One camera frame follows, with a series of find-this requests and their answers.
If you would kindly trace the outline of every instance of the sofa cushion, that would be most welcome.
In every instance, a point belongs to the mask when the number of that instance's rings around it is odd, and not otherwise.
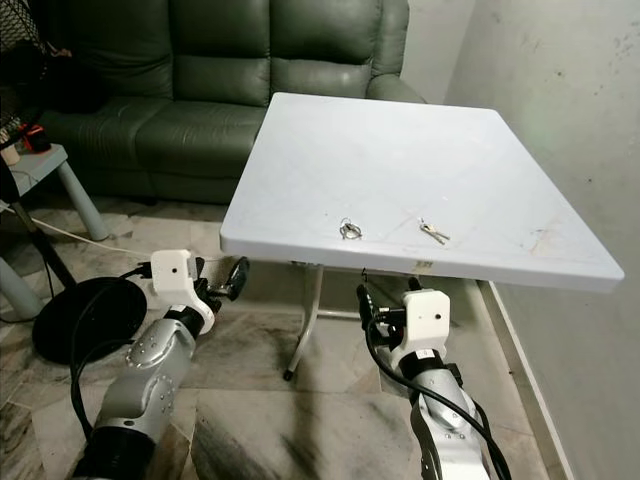
[[[269,1],[173,0],[174,95],[266,107]]]
[[[334,97],[364,98],[370,65],[348,65],[314,60],[271,60],[271,89]]]
[[[115,95],[171,98],[168,0],[65,0],[74,55]]]
[[[269,104],[269,78],[269,60],[266,58],[178,55],[175,97],[266,107]]]
[[[367,88],[367,98],[390,102],[426,103],[424,98],[393,74],[378,75]]]
[[[39,123],[52,142],[64,145],[72,165],[140,170],[135,138],[142,124],[171,103],[165,99],[112,97],[96,113],[47,111]]]
[[[365,63],[380,12],[380,0],[271,0],[271,56]]]
[[[400,74],[409,25],[407,0],[382,0],[382,18],[373,56],[373,76]]]
[[[239,178],[210,178],[151,173],[153,190],[159,198],[187,202],[221,203],[229,205]]]
[[[140,163],[152,173],[240,178],[266,109],[174,101],[138,132]]]
[[[131,197],[157,197],[151,178],[144,170],[118,168],[74,167],[83,188],[94,195],[127,195]]]

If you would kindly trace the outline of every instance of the sofa backrest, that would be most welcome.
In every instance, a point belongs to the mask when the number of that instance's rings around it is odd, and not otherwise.
[[[67,44],[114,94],[267,106],[365,96],[399,74],[407,0],[59,0]]]

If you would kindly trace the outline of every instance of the label sticker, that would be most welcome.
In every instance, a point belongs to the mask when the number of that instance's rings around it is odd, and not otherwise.
[[[412,272],[417,274],[429,273],[432,267],[433,267],[433,262],[429,262],[426,260],[419,260],[416,262],[415,266],[413,267]]]
[[[423,350],[416,350],[416,357],[418,357],[420,360],[424,358],[436,358],[436,354],[433,353],[433,350],[425,348]]]

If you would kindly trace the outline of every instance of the black cable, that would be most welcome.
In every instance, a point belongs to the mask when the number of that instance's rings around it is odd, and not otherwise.
[[[475,400],[473,401],[473,403],[476,406],[476,410],[478,411],[478,414],[480,415],[480,419],[482,420],[482,426],[487,431],[487,433],[491,435],[491,426],[489,425],[489,418],[487,417],[487,414],[485,413],[484,408],[482,408],[482,405],[480,405]],[[493,463],[493,468],[495,468],[496,473],[500,475],[500,472],[498,472],[498,466],[500,466],[499,459],[497,458],[497,456],[492,450],[489,450],[489,455],[491,456],[491,463]]]
[[[6,323],[8,325],[15,325],[16,323],[29,323],[33,322],[34,320],[35,318],[28,318],[27,320],[5,320],[4,318],[0,317],[0,322]]]
[[[106,340],[104,342],[99,343],[95,347],[93,347],[89,353],[87,353],[80,364],[77,366],[75,376],[71,377],[71,398],[73,403],[73,409],[76,412],[78,420],[80,420],[80,424],[82,425],[82,430],[84,431],[84,436],[87,440],[89,440],[89,436],[93,431],[93,427],[91,426],[91,422],[87,418],[87,412],[84,408],[84,401],[82,400],[82,391],[80,390],[80,376],[82,375],[82,371],[84,367],[87,366],[91,357],[97,354],[100,350],[107,347],[113,347],[114,345],[122,346],[127,344],[132,344],[132,339],[117,339],[117,340]]]
[[[70,345],[70,352],[69,352],[69,370],[71,372],[71,385],[72,385],[71,405],[73,406],[73,410],[75,411],[76,416],[78,417],[78,420],[80,421],[80,425],[82,426],[82,431],[84,432],[84,436],[87,439],[89,439],[89,437],[91,436],[93,427],[91,426],[91,422],[89,422],[89,419],[87,418],[87,414],[84,409],[84,404],[83,404],[82,396],[80,395],[79,389],[76,390],[73,387],[73,383],[74,381],[77,382],[77,377],[78,377],[78,363],[76,359],[76,338],[78,336],[78,329],[80,328],[80,324],[82,324],[85,316],[93,309],[94,305],[102,297],[102,295],[104,295],[111,287],[116,285],[119,281],[136,274],[142,274],[144,271],[143,270],[144,268],[145,267],[143,266],[139,266],[138,268],[135,268],[130,272],[127,272],[121,275],[119,278],[116,279],[116,281],[108,285],[105,285],[103,288],[101,288],[98,291],[98,293],[96,293],[93,296],[93,298],[89,300],[89,302],[84,307],[82,312],[80,312],[80,315],[78,315],[78,320],[76,320],[76,323],[73,325],[73,330],[71,331],[71,342],[70,342],[71,345]]]
[[[465,410],[463,410],[462,408],[460,408],[457,404],[453,403],[451,400],[449,400],[446,397],[443,397],[442,395],[434,392],[433,390],[429,390],[428,388],[423,387],[422,385],[412,382],[410,380],[407,380],[406,378],[398,375],[396,372],[393,371],[393,369],[387,365],[384,360],[382,360],[382,358],[380,358],[380,356],[378,355],[378,353],[375,350],[375,347],[373,345],[373,341],[372,341],[372,328],[375,328],[375,319],[372,318],[371,320],[369,320],[369,323],[367,323],[367,327],[365,328],[365,340],[367,343],[367,348],[369,349],[369,353],[371,354],[371,357],[373,358],[373,361],[376,363],[376,365],[378,365],[378,367],[380,368],[380,370],[382,370],[385,374],[387,374],[387,376],[389,378],[391,378],[392,380],[395,380],[396,382],[400,383],[401,385],[404,385],[407,388],[410,388],[412,390],[416,390],[420,393],[422,393],[423,395],[432,398],[433,400],[436,400],[437,402],[440,402],[441,404],[443,404],[445,407],[453,410],[455,413],[457,413],[460,417],[462,417],[464,420],[467,421],[467,423],[469,423],[469,425],[471,425],[471,427],[476,430],[481,436],[482,438],[484,438],[485,442],[487,442],[487,447],[489,449],[489,453],[491,454],[491,459],[494,461],[494,468],[496,470],[496,473],[498,474],[498,478],[500,480],[511,480],[511,473],[509,472],[509,466],[507,465],[507,461],[504,458],[504,455],[502,454],[502,451],[500,450],[500,447],[498,447],[498,445],[496,444],[496,442],[493,440],[493,438],[491,437],[491,434],[489,433],[489,431],[483,427],[482,425],[480,425],[476,419],[474,419],[471,415],[469,415]]]
[[[49,282],[49,292],[51,293],[51,298],[55,297],[56,294],[53,292],[53,282],[51,282],[51,272],[49,271],[49,265],[45,260],[44,256],[42,257],[42,262],[44,263],[44,269],[47,272],[47,281]]]
[[[396,307],[401,306],[401,303],[399,303],[398,300],[394,296],[392,296],[389,292],[387,292],[384,288],[382,288],[377,282],[375,282],[375,281],[373,281],[373,280],[371,280],[369,278],[369,279],[367,279],[366,283],[368,285],[371,285],[373,288],[375,288],[384,297],[387,297],[387,300],[389,300],[391,302],[391,306],[396,306]]]

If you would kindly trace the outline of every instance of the metal table leg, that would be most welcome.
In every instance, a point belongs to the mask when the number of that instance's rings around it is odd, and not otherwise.
[[[302,324],[302,332],[300,333],[298,346],[296,351],[289,361],[289,366],[284,372],[282,378],[289,381],[293,377],[298,362],[302,357],[302,352],[309,341],[311,331],[318,319],[318,311],[320,307],[320,293],[322,292],[322,277],[324,274],[324,267],[307,266],[305,272],[305,284],[304,284],[304,319]]]
[[[340,318],[344,320],[348,318],[350,320],[360,320],[360,314],[358,312],[347,312],[346,310],[318,310],[318,317],[326,318]]]
[[[87,195],[76,174],[71,170],[69,164],[66,161],[62,162],[58,166],[57,171],[60,180],[62,180],[64,184],[64,188],[66,188],[69,193],[71,201],[76,207],[78,214],[80,214],[82,223],[87,227],[91,238],[93,240],[104,240],[107,238],[109,231],[102,221],[100,213],[91,201],[91,198],[89,198],[89,195]]]
[[[35,318],[44,307],[29,285],[0,257],[0,289],[22,320]]]

